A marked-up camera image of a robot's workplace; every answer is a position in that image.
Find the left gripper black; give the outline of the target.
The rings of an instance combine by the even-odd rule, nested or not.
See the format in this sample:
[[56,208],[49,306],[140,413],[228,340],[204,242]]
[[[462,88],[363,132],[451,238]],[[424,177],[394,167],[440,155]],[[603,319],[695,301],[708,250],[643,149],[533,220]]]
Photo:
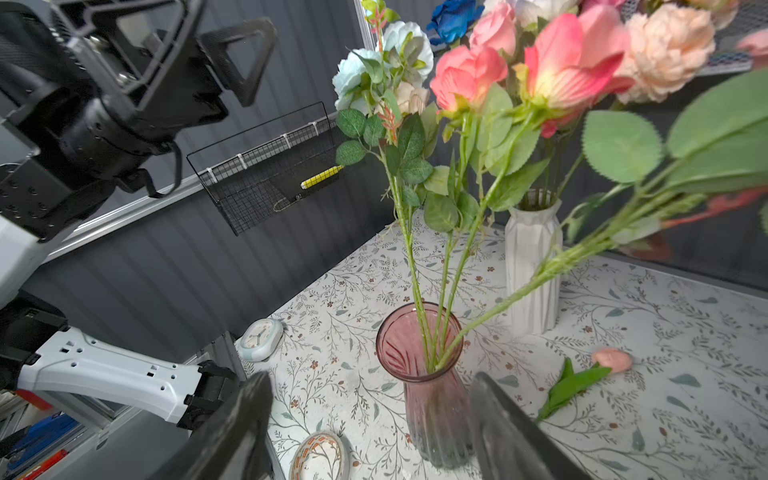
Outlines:
[[[1,166],[4,198],[161,197],[143,163],[176,135],[224,120],[220,87],[195,44],[204,1],[58,1],[53,36],[1,38],[1,91],[13,138],[31,144]],[[219,83],[254,104],[277,42],[267,17],[198,37]]]

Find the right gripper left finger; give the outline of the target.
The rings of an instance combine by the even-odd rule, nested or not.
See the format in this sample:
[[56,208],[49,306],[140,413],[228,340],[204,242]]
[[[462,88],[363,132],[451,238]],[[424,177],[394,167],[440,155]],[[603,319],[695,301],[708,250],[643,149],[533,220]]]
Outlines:
[[275,467],[267,446],[273,393],[259,372],[192,434],[152,479],[271,479]]

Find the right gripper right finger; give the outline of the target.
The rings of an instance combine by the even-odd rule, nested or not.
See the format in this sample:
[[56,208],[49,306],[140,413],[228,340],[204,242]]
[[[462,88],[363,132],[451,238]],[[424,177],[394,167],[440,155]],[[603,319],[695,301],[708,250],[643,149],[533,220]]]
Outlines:
[[472,443],[484,479],[590,479],[488,374],[475,375],[469,399]]

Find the small pink bud stem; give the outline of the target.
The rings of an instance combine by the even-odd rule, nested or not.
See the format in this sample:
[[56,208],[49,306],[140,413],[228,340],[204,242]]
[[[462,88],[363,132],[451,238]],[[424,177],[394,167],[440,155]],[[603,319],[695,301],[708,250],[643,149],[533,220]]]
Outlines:
[[556,411],[566,406],[575,396],[586,391],[611,374],[622,373],[633,366],[632,357],[615,348],[605,348],[592,356],[593,365],[576,373],[572,361],[566,358],[561,375],[550,389],[547,400],[539,409],[536,423],[551,417]]

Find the purple glass vase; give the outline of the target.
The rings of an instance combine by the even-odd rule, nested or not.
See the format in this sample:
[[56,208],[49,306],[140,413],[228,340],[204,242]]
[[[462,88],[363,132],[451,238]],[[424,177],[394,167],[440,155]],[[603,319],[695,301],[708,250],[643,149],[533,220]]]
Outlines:
[[405,415],[413,445],[439,469],[467,464],[473,453],[467,388],[456,372],[461,354],[430,373],[414,303],[400,306],[380,325],[376,354],[381,366],[404,386]]

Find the white ribbed ceramic vase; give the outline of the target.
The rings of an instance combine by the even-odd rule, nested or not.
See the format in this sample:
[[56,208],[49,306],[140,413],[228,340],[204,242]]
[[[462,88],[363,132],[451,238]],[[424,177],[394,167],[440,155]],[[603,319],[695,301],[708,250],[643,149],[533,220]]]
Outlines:
[[[541,264],[563,245],[557,218],[561,201],[550,191],[531,190],[525,203],[510,210],[505,226],[505,271],[509,295],[527,285]],[[508,326],[516,335],[540,335],[556,326],[560,295],[558,277],[509,308]]]

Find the blue rose stem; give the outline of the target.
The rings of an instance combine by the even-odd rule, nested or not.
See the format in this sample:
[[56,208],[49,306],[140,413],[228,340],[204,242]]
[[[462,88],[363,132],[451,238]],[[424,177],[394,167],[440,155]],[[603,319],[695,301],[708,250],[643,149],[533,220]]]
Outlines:
[[426,29],[432,33],[434,46],[450,45],[461,40],[469,27],[479,20],[485,7],[476,0],[446,0],[432,12]]

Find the flowers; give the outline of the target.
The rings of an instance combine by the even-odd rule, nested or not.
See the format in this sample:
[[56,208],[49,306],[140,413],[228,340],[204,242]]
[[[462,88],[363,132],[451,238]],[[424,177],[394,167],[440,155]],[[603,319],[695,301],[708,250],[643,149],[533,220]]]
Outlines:
[[713,10],[652,1],[623,20],[616,1],[579,1],[522,23],[506,1],[446,1],[421,27],[364,1],[376,43],[351,51],[332,80],[345,137],[337,164],[378,160],[405,242],[421,212],[454,248],[549,172],[550,157],[533,157],[540,142],[580,128],[581,160],[613,186],[572,210],[566,245],[546,244],[493,315],[599,253],[664,258],[665,230],[767,193],[765,31],[740,42],[751,69],[698,96],[666,135],[629,111],[664,101],[707,64]]

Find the pink roses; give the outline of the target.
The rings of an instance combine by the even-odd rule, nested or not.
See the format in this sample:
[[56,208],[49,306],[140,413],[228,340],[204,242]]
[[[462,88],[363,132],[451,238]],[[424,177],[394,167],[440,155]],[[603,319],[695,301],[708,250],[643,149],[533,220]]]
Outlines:
[[462,132],[456,175],[474,168],[494,179],[480,193],[482,208],[517,204],[547,167],[530,162],[538,141],[578,117],[591,168],[639,197],[766,190],[766,73],[742,75],[699,97],[661,139],[641,117],[597,109],[604,97],[634,85],[619,74],[629,41],[618,11],[596,5],[554,18],[519,63],[489,42],[441,58],[431,88]]

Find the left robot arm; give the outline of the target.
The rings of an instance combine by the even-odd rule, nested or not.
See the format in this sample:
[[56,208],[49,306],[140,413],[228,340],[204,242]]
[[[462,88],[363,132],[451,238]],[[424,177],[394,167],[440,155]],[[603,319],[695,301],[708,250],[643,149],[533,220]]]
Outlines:
[[164,361],[180,327],[140,321],[143,286],[56,270],[116,190],[169,200],[145,168],[179,132],[250,106],[277,40],[268,18],[200,32],[202,1],[53,1],[51,20],[1,5],[1,386],[105,430],[124,405],[193,431],[231,403],[230,356]]

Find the clear tape roll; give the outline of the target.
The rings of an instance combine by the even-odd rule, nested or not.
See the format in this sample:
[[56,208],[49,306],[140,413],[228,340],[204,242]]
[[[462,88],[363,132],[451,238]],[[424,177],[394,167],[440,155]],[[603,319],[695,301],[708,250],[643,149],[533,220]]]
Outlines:
[[320,431],[306,438],[290,463],[288,479],[347,480],[351,456],[342,439],[331,431]]

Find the floral table mat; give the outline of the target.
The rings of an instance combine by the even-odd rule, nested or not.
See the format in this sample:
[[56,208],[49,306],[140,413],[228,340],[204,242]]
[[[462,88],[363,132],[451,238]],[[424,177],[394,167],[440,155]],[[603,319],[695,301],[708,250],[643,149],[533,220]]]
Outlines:
[[[767,238],[731,215],[679,233],[725,263],[715,281],[596,257],[562,286],[556,327],[516,336],[500,316],[470,333],[458,364],[488,373],[529,415],[566,358],[576,369],[614,347],[633,368],[544,421],[544,432],[601,479],[763,479],[767,475]],[[410,299],[396,229],[352,252],[275,311],[285,333],[267,363],[269,435],[284,472],[320,431],[342,438],[354,479],[472,479],[439,470],[412,443],[402,384],[379,364],[382,321]]]

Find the yellow marker pen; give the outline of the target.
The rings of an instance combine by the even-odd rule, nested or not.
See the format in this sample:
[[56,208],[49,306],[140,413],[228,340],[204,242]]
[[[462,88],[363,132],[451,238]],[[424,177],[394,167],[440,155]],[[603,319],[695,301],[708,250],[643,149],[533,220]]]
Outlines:
[[302,190],[309,190],[310,188],[313,188],[322,182],[325,182],[326,180],[332,179],[334,176],[338,175],[339,172],[343,169],[343,166],[333,166],[331,168],[328,168],[304,181],[301,182],[300,186]]

